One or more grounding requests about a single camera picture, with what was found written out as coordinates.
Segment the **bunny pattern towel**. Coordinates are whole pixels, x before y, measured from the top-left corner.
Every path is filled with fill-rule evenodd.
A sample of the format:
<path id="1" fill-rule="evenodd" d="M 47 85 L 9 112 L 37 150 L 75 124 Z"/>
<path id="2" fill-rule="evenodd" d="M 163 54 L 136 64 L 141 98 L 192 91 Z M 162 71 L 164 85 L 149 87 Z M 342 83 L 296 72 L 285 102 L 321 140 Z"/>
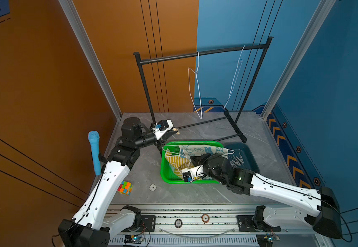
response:
<path id="1" fill-rule="evenodd" d="M 179 145 L 179 156 L 189 158 L 191 156 L 200 156 L 202 154 L 220 154 L 227 156 L 229 151 L 224 147 L 211 145 Z"/>

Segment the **white clothespin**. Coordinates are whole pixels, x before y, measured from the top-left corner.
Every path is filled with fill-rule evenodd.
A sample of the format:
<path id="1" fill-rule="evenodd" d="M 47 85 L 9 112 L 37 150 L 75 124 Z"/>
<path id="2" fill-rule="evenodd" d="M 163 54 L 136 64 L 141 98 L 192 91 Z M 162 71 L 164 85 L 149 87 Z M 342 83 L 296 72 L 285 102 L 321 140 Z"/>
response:
<path id="1" fill-rule="evenodd" d="M 238 160 L 238 156 L 234 156 L 234 159 L 236 159 L 236 161 L 241 165 L 241 163 Z"/>
<path id="2" fill-rule="evenodd" d="M 242 154 L 239 154 L 238 160 L 242 166 L 244 166 L 246 164 L 246 159 L 242 156 Z"/>

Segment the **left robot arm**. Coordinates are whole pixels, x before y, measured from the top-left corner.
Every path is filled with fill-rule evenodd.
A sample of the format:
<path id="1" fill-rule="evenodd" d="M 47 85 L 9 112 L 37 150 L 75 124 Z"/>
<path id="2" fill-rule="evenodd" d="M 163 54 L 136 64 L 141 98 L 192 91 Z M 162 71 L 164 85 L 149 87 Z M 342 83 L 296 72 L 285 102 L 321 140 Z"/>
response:
<path id="1" fill-rule="evenodd" d="M 106 247 L 110 239 L 124 230 L 137 230 L 141 225 L 141 210 L 124 206 L 115 216 L 104 221 L 106 212 L 119 186 L 140 157 L 140 150 L 163 142 L 176 134 L 171 120 L 161 120 L 150 128 L 136 117 L 124 120 L 122 136 L 107 158 L 103 158 L 101 177 L 83 206 L 72 219 L 64 219 L 58 236 L 66 247 Z"/>

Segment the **yellow striped towel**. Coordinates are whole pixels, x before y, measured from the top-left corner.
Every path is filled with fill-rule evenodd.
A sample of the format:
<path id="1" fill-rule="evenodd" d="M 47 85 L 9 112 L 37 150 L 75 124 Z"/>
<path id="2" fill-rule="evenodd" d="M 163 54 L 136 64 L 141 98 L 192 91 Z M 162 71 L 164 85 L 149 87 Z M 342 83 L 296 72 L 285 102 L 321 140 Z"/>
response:
<path id="1" fill-rule="evenodd" d="M 193 168 L 193 164 L 189 158 L 180 157 L 178 155 L 166 155 L 165 159 L 168 161 L 173 173 L 183 180 L 182 170 L 185 168 Z"/>

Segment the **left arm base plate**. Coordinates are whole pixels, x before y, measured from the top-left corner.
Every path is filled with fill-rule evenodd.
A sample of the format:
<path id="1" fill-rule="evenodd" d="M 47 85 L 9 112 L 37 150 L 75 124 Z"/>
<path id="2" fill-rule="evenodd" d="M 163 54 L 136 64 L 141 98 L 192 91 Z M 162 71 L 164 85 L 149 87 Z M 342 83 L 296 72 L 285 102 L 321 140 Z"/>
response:
<path id="1" fill-rule="evenodd" d="M 155 215 L 142 215 L 139 222 L 135 222 L 134 226 L 126 228 L 123 232 L 141 232 L 144 230 L 144 227 L 149 232 L 154 232 L 156 226 L 156 216 Z"/>

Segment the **beige clothespin towel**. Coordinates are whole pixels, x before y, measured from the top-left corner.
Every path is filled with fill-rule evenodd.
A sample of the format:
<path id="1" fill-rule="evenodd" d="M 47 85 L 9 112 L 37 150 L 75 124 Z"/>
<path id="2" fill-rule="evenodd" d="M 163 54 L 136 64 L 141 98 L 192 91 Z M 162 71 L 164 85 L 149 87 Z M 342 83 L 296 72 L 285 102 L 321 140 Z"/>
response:
<path id="1" fill-rule="evenodd" d="M 238 167 L 241 166 L 241 165 L 236 161 L 236 159 L 232 159 L 232 160 L 230 161 L 230 164 L 231 164 L 231 166 L 232 166 L 233 168 L 238 168 Z"/>

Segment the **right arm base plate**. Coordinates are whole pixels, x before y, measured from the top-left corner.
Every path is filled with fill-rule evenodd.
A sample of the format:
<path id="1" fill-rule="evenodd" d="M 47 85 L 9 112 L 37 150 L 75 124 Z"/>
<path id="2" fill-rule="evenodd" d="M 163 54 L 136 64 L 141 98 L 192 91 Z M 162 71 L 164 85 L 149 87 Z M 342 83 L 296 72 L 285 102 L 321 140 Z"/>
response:
<path id="1" fill-rule="evenodd" d="M 251 215 L 238 215 L 237 225 L 239 232 L 280 232 L 281 227 L 273 227 L 266 224 L 263 220 L 255 222 Z"/>

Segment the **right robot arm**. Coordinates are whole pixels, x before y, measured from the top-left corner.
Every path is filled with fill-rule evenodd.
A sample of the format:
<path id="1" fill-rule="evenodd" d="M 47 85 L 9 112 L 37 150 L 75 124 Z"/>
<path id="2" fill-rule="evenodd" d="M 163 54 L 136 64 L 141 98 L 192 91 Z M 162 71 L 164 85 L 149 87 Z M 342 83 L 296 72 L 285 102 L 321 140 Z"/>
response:
<path id="1" fill-rule="evenodd" d="M 290 223 L 301 221 L 323 236 L 343 237 L 339 203 L 331 188 L 301 188 L 274 181 L 252 170 L 234 168 L 220 154 L 207 153 L 192 156 L 190 160 L 194 167 L 182 170 L 185 182 L 210 177 L 233 193 L 267 198 L 293 207 L 295 213 L 288 217 Z"/>

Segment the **orange clothespin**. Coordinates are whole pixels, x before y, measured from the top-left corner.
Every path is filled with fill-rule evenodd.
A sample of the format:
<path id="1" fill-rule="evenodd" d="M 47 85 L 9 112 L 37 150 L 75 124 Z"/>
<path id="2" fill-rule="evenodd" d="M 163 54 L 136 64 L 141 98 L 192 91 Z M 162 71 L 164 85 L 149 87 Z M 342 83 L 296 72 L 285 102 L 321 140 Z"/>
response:
<path id="1" fill-rule="evenodd" d="M 180 134 L 179 130 L 177 128 L 173 128 L 172 131 L 174 131 L 177 135 Z"/>

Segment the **white wire hanger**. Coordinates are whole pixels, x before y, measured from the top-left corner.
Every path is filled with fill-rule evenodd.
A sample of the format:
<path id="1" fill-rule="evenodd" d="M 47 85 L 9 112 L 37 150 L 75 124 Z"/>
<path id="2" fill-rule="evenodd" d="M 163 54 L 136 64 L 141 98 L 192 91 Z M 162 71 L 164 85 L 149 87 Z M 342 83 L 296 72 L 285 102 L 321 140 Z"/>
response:
<path id="1" fill-rule="evenodd" d="M 182 158 L 190 158 L 191 156 L 201 156 L 203 154 L 220 154 L 228 156 L 234 154 L 235 151 L 225 147 L 217 147 L 211 145 L 165 145 L 163 147 L 162 157 L 178 156 Z"/>
<path id="2" fill-rule="evenodd" d="M 202 113 L 202 99 L 201 99 L 201 92 L 200 92 L 200 86 L 199 86 L 199 80 L 198 80 L 198 70 L 199 70 L 199 58 L 200 54 L 199 51 L 196 51 L 196 67 L 195 69 L 188 68 L 187 74 L 188 74 L 188 89 L 189 89 L 189 95 L 190 99 L 193 105 L 193 108 L 195 110 L 195 113 L 197 114 L 199 119 L 203 119 L 203 113 Z M 194 87 L 192 89 L 190 85 L 190 74 L 194 75 L 193 81 L 194 81 Z M 198 93 L 197 99 L 199 100 L 199 108 L 195 105 L 196 100 L 196 93 Z"/>
<path id="3" fill-rule="evenodd" d="M 243 54 L 243 51 L 244 49 L 246 48 L 246 45 L 244 45 L 241 49 L 241 52 L 240 52 L 240 55 L 238 57 L 238 60 L 237 60 L 237 66 L 236 66 L 236 70 L 234 72 L 234 75 L 233 75 L 233 78 L 232 78 L 232 82 L 231 82 L 231 86 L 230 86 L 230 91 L 229 91 L 229 94 L 228 94 L 228 99 L 223 107 L 223 109 L 225 110 L 230 99 L 231 99 L 231 96 L 232 96 L 232 93 L 233 93 L 233 90 L 235 88 L 235 85 L 236 85 L 236 82 L 237 82 L 237 79 L 238 79 L 238 73 L 240 72 L 240 69 L 241 69 L 241 66 L 242 66 L 242 54 Z"/>

